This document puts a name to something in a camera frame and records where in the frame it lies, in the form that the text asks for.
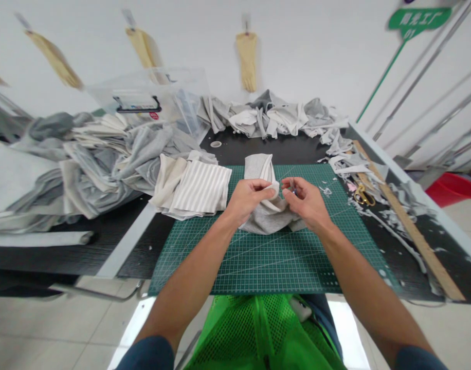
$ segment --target sign post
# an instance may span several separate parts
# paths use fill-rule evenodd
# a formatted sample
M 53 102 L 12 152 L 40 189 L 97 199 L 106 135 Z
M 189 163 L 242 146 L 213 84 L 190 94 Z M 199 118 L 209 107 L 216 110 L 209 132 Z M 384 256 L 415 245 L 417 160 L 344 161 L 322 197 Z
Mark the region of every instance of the sign post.
M 383 73 L 383 76 L 381 77 L 381 80 L 374 89 L 373 94 L 371 94 L 368 102 L 366 103 L 366 106 L 364 107 L 362 112 L 360 112 L 359 117 L 357 117 L 357 123 L 360 121 L 364 112 L 373 100 L 374 96 L 379 90 L 379 87 L 385 80 L 388 72 L 390 71 L 391 67 L 400 55 L 400 52 L 404 48 L 407 41 L 411 40 L 424 30 L 436 29 L 441 27 L 450 18 L 450 16 L 451 8 L 399 9 L 391 16 L 390 22 L 388 23 L 388 28 L 392 30 L 400 30 L 400 34 L 402 35 L 403 41 L 398 50 L 396 51 L 395 56 L 391 60 L 390 64 L 386 68 L 385 73 Z

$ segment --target red bucket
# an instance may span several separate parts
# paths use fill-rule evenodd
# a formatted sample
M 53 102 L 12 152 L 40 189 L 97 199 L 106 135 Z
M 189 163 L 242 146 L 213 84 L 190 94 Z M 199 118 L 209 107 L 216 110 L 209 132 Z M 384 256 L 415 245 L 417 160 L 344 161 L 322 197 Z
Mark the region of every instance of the red bucket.
M 426 194 L 440 207 L 450 206 L 471 199 L 471 182 L 461 176 L 444 173 L 428 189 Z

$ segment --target black table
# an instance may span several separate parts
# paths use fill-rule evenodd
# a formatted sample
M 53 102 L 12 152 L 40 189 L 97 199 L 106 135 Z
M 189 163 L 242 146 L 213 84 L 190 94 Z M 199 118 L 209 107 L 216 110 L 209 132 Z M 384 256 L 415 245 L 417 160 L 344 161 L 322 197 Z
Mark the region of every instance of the black table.
M 219 148 L 210 143 L 218 140 Z M 232 130 L 206 135 L 201 147 L 214 153 L 221 165 L 244 165 L 244 158 L 251 154 L 273 154 L 273 164 L 309 164 L 326 156 L 327 145 L 318 138 L 310 139 L 304 133 L 297 137 L 280 136 L 278 139 L 248 139 L 235 135 Z M 144 208 L 149 196 L 142 196 L 112 212 L 94 220 L 83 219 L 75 225 L 59 225 L 54 231 L 94 230 L 97 235 L 89 245 L 51 248 L 0 248 L 0 269 L 33 271 L 59 274 L 95 275 L 117 243 Z M 385 209 L 374 207 L 374 212 Z M 401 298 L 440 301 L 431 293 L 427 278 L 415 259 L 376 220 L 363 217 L 363 221 L 395 276 L 399 279 L 403 293 Z M 121 278 L 150 279 L 158 261 L 174 219 L 157 214 L 139 242 L 126 259 L 118 273 Z M 432 248 L 443 248 L 447 252 L 437 256 L 455 283 L 471 303 L 471 262 L 464 250 L 441 226 L 429 217 L 421 216 L 417 227 Z

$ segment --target sleeve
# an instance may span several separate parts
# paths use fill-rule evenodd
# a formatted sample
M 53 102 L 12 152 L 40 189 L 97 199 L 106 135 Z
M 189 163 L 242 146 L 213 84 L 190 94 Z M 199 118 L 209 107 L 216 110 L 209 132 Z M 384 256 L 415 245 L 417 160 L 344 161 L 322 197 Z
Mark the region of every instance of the sleeve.
M 148 337 L 133 344 L 116 370 L 147 369 L 174 369 L 174 352 L 164 337 Z
M 396 355 L 395 370 L 448 370 L 435 355 L 414 346 L 402 348 Z

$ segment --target green cutting mat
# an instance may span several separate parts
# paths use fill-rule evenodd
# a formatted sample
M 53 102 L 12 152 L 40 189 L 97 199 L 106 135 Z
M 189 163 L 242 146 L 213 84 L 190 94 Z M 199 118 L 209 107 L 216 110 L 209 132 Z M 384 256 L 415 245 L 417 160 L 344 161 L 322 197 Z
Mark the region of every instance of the green cutting mat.
M 232 169 L 229 197 L 244 177 L 244 166 Z M 332 194 L 323 196 L 332 221 L 381 273 L 387 283 L 400 290 L 383 255 L 369 235 L 349 196 L 328 164 L 276 165 L 275 177 L 300 176 Z M 149 295 L 157 295 L 175 269 L 215 222 L 214 217 L 176 221 L 153 272 Z M 341 293 L 323 245 L 309 230 L 285 228 L 272 235 L 238 230 L 227 250 L 213 285 L 212 294 Z

